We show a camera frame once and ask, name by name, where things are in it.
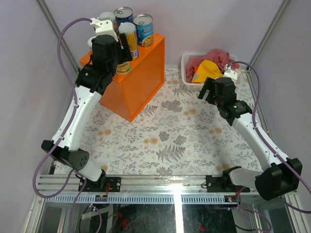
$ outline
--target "tabletop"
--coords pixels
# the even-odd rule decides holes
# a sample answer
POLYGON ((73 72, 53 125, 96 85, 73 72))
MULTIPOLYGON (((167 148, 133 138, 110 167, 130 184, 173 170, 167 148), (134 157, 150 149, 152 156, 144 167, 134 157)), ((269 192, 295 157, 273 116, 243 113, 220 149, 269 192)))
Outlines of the tabletop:
MULTIPOLYGON (((238 99, 253 108, 243 70, 235 84, 238 99)), ((185 89, 180 70, 167 69, 165 83, 132 123, 98 103, 80 148, 112 175, 216 175, 233 166, 261 170, 248 144, 198 94, 185 89)), ((70 170, 57 163, 54 173, 70 170)))

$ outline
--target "red cloth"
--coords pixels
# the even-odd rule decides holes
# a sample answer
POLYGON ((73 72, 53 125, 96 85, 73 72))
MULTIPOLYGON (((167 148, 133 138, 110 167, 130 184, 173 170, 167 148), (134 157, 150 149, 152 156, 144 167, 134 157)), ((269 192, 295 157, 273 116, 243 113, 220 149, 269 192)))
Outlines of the red cloth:
MULTIPOLYGON (((188 83, 191 83, 193 79, 193 75, 195 74, 194 72, 195 67, 196 66, 198 67, 204 60, 209 60, 216 63, 220 71, 222 71, 225 65, 229 64, 230 62, 234 62, 234 60, 230 59, 229 53, 223 50, 212 50, 204 57, 190 58, 186 66, 186 77, 188 83)), ((231 68, 237 69, 239 67, 240 67, 239 64, 234 64, 232 65, 231 68)))

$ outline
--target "orange box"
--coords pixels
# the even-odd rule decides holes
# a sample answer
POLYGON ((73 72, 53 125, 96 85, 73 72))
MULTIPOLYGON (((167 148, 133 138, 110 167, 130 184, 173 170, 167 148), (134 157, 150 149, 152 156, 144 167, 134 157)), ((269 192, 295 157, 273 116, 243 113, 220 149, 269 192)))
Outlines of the orange box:
MULTIPOLYGON (((131 71, 116 74, 100 103, 114 113, 132 122, 154 94, 164 84, 165 37, 154 34, 154 43, 138 47, 139 58, 131 61, 131 71)), ((89 62, 91 52, 80 63, 89 62)))

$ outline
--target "tin can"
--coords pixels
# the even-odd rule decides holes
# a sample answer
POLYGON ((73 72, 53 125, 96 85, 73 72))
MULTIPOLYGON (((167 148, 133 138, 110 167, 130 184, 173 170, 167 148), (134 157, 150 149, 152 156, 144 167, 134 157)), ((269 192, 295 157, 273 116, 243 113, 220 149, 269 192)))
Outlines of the tin can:
POLYGON ((133 23, 122 23, 119 26, 119 32, 126 34, 126 39, 128 46, 130 47, 130 51, 133 57, 133 60, 136 60, 139 56, 138 54, 138 46, 137 46, 137 36, 136 36, 136 27, 133 23))
POLYGON ((135 17, 134 24, 137 28, 137 42, 140 46, 147 47, 154 43, 153 19, 148 14, 135 17))
POLYGON ((99 20, 101 21, 110 20, 113 24, 113 30, 116 30, 118 28, 117 22, 116 22, 116 16, 112 12, 107 11, 107 12, 101 13, 99 15, 99 20))
POLYGON ((133 10, 129 7, 120 7, 114 11, 114 14, 118 27, 121 25, 121 23, 133 23, 133 10))
POLYGON ((130 62, 124 62, 117 66, 116 73, 117 74, 127 74, 131 70, 131 63, 130 62))
POLYGON ((93 42, 92 42, 92 39, 96 38, 96 36, 92 36, 88 41, 87 41, 87 44, 88 46, 91 48, 91 51, 92 51, 92 45, 93 45, 93 42))

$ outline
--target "wall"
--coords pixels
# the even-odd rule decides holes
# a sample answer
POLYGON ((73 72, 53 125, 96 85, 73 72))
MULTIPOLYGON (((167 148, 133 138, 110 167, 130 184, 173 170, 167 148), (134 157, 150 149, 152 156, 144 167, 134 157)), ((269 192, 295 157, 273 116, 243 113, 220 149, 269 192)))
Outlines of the wall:
MULTIPOLYGON (((154 31, 166 36, 166 65, 180 66, 186 51, 224 49, 250 61, 282 0, 45 0, 59 28, 79 17, 98 17, 105 11, 129 6, 134 15, 154 18, 154 31)), ((65 36, 80 60, 94 30, 77 25, 65 36)))
MULTIPOLYGON (((61 123, 69 85, 58 64, 57 39, 36 1, 4 1, 0 32, 0 226, 3 233, 18 233, 35 197, 41 142, 61 123)), ((73 69, 69 74, 74 77, 73 69)))
MULTIPOLYGON (((308 73, 311 55, 311 1, 295 0, 284 13, 255 64, 261 75, 261 104, 273 139, 291 158, 302 162, 302 177, 311 184, 311 108, 308 73)), ((303 209, 311 196, 300 184, 303 209)), ((311 216, 307 215, 311 226, 311 216)))

